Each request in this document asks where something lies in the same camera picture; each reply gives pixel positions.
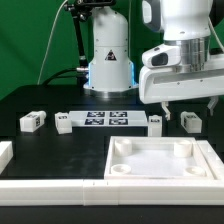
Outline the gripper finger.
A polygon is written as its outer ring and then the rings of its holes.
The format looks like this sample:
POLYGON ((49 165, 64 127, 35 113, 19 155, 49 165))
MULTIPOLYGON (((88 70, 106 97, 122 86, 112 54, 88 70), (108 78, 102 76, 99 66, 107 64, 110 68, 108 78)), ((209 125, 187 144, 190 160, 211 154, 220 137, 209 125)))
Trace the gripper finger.
POLYGON ((207 108, 209 110, 210 115, 214 114, 214 108, 216 107, 217 103, 219 101, 219 97, 218 96, 212 96, 210 98, 210 101, 207 105, 207 108))
POLYGON ((165 118, 167 121, 169 121, 171 118, 171 112, 169 111, 168 106, 169 106, 169 102, 161 102, 161 107, 165 113, 165 118))

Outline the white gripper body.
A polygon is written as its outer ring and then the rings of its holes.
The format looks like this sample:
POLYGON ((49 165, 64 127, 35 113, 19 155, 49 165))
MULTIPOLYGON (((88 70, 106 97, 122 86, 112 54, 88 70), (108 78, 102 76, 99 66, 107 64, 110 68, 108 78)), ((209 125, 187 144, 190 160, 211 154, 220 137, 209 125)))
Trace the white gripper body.
POLYGON ((224 95, 224 53, 210 55, 201 71, 180 73, 181 48, 161 44, 142 55, 139 97, 144 104, 224 95))

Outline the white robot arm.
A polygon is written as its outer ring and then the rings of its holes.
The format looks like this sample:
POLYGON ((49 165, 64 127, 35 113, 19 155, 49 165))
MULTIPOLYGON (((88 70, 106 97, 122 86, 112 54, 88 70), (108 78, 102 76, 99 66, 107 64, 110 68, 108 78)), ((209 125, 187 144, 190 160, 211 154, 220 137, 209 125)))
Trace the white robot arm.
POLYGON ((107 97, 135 87, 144 104, 208 97, 212 109, 224 94, 224 53, 209 50, 212 13, 224 0, 142 0, 143 24, 163 43, 142 54, 139 81, 127 53, 127 21, 100 3, 93 10, 94 57, 84 88, 107 97))

